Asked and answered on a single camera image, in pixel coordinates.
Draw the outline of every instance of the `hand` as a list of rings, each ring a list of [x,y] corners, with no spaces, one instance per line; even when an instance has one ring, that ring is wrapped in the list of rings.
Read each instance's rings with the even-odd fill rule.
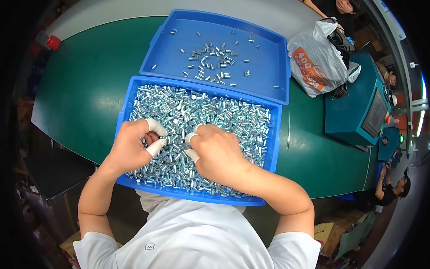
[[[390,84],[393,86],[396,86],[397,80],[396,80],[396,76],[393,75],[393,71],[390,72],[389,78],[390,78]]]
[[[385,172],[387,171],[387,166],[383,165],[381,169],[381,175],[385,175]]]
[[[231,178],[252,167],[243,157],[236,136],[213,124],[199,124],[185,137],[185,143],[193,148],[185,153],[196,163],[197,172],[214,182],[228,185]]]
[[[124,121],[102,165],[119,176],[148,164],[166,145],[166,140],[158,139],[158,136],[167,136],[167,131],[154,119]],[[141,138],[146,139],[147,148],[143,147]]]

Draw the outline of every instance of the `man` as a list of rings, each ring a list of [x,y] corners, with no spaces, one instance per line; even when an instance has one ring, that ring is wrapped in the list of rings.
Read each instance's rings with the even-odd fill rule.
[[[387,66],[385,65],[385,62],[383,60],[379,60],[375,62],[376,67],[381,72],[381,75],[384,77],[384,81],[387,84],[388,88],[390,88],[390,85],[396,86],[397,85],[397,79],[396,76],[393,75],[393,71],[388,71]]]
[[[74,242],[74,248],[83,269],[315,268],[321,244],[313,239],[314,208],[305,190],[248,162],[236,136],[211,124],[200,124],[187,135],[185,142],[193,149],[186,154],[200,175],[261,197],[280,214],[270,246],[265,248],[242,215],[244,207],[136,190],[148,219],[118,249],[106,217],[115,180],[158,154],[166,145],[158,136],[167,136],[167,131],[154,119],[124,122],[111,152],[82,190],[78,207],[82,240]]]
[[[324,18],[336,17],[338,24],[354,39],[354,19],[360,9],[357,0],[303,0],[310,8],[318,12]]]
[[[379,176],[378,184],[376,189],[369,189],[364,192],[355,192],[354,197],[357,202],[361,205],[371,204],[371,205],[381,205],[383,207],[391,204],[398,196],[404,198],[408,195],[411,189],[411,180],[405,173],[395,188],[391,185],[391,163],[388,162],[381,169],[381,175]]]

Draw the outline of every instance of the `red emergency stop button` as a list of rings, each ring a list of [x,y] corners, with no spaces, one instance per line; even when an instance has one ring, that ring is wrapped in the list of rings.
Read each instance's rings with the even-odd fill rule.
[[[61,44],[61,41],[58,39],[58,38],[56,38],[56,37],[54,37],[53,35],[52,36],[50,36],[49,38],[48,38],[48,40],[46,41],[46,44],[48,45],[48,47],[50,47],[51,49],[53,49],[53,50],[57,50],[58,49],[58,47],[60,46],[60,44]]]

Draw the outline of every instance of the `white plastic bag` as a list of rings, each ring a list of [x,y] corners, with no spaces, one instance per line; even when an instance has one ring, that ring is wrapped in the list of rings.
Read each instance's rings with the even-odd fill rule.
[[[337,26],[337,23],[316,22],[313,30],[303,31],[288,42],[291,75],[312,98],[346,81],[353,83],[360,74],[361,66],[354,62],[350,62],[347,70],[341,53],[327,39]]]

